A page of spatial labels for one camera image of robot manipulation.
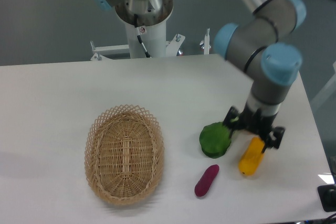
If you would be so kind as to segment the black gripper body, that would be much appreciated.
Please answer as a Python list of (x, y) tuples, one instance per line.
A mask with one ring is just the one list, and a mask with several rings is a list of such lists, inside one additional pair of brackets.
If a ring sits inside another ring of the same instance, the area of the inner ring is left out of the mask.
[(272, 131), (272, 124), (276, 115), (265, 116), (261, 110), (253, 112), (247, 105), (239, 115), (236, 130), (246, 130), (261, 137), (268, 135)]

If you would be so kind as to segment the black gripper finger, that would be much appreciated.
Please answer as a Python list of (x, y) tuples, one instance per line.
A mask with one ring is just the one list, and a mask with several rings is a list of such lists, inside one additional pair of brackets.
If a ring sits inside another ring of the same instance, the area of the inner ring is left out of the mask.
[(268, 133), (260, 135), (261, 140), (264, 142), (262, 153), (268, 148), (278, 149), (280, 147), (282, 138), (285, 133), (285, 128), (282, 126), (273, 127)]
[(231, 106), (230, 109), (228, 110), (222, 125), (231, 132), (238, 130), (239, 111), (234, 106)]

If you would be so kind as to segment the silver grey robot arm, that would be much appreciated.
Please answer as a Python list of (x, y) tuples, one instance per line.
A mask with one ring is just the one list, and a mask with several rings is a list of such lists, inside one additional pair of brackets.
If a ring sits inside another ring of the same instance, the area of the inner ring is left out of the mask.
[[(166, 43), (166, 20), (172, 0), (95, 0), (104, 10), (114, 9), (127, 30), (131, 58), (175, 56)], [(223, 126), (258, 135), (264, 148), (279, 148), (285, 129), (273, 121), (302, 64), (296, 47), (281, 43), (282, 37), (297, 29), (306, 17), (302, 0), (243, 0), (254, 20), (240, 27), (222, 27), (213, 49), (244, 74), (253, 85), (244, 110), (229, 109)]]

